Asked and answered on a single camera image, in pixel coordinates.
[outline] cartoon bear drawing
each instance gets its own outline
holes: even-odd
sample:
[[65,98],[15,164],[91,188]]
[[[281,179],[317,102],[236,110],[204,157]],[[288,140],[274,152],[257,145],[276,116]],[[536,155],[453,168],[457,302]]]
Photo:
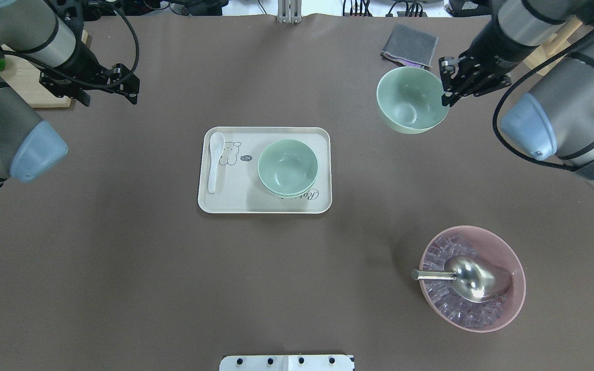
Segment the cartoon bear drawing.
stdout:
[[221,166],[231,165],[233,166],[238,162],[238,154],[240,154],[241,142],[226,142],[224,144],[224,153],[222,153],[219,159]]

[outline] plastic spoon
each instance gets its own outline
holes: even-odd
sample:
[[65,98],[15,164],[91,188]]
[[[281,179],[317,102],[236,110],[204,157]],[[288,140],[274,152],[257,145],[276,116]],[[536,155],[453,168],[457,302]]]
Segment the plastic spoon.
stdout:
[[217,189],[217,164],[224,154],[224,134],[215,131],[210,136],[210,174],[208,176],[208,192],[214,193]]
[[443,271],[412,271],[414,280],[447,280],[462,298],[475,303],[492,300],[505,294],[512,284],[507,270],[470,256],[453,256]]

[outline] brown table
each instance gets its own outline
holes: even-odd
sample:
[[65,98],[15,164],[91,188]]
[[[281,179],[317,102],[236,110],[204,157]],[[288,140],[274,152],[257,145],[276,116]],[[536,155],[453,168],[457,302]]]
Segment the brown table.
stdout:
[[[342,352],[358,370],[594,369],[594,191],[493,137],[500,94],[394,133],[375,85],[396,23],[466,49],[483,19],[132,19],[141,96],[45,110],[70,146],[0,190],[0,369],[214,371],[224,355]],[[132,60],[120,19],[87,25],[104,64]],[[207,214],[205,132],[319,126],[333,205],[318,215]],[[406,272],[455,225],[497,233],[526,272],[504,329],[443,321]]]

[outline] wooden object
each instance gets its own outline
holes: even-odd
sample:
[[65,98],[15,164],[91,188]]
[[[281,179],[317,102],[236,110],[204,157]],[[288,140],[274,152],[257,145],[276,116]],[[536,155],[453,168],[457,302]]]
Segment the wooden object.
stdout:
[[[86,42],[87,37],[88,33],[82,31],[82,42]],[[33,108],[67,108],[73,101],[67,96],[57,98],[48,92],[38,82],[38,68],[24,59],[6,56],[6,69],[0,76]]]
[[[542,62],[546,61],[547,59],[555,56],[558,52],[565,49],[566,47],[570,46],[570,43],[567,41],[568,38],[582,25],[582,21],[579,19],[572,18],[566,23],[558,33],[554,33],[549,37],[544,44],[537,47],[537,49],[533,50],[530,56],[524,59],[524,64],[528,66],[531,70],[539,66]],[[544,76],[549,72],[554,66],[558,64],[560,61],[554,61],[551,65],[545,66],[542,70],[538,71],[538,75]]]

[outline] white bracket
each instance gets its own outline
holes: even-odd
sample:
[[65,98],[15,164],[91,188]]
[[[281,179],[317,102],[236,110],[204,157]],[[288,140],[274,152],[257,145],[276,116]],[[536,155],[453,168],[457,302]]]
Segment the white bracket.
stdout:
[[354,371],[351,355],[228,356],[219,371]]
[[301,23],[302,0],[278,0],[276,18],[279,23]]

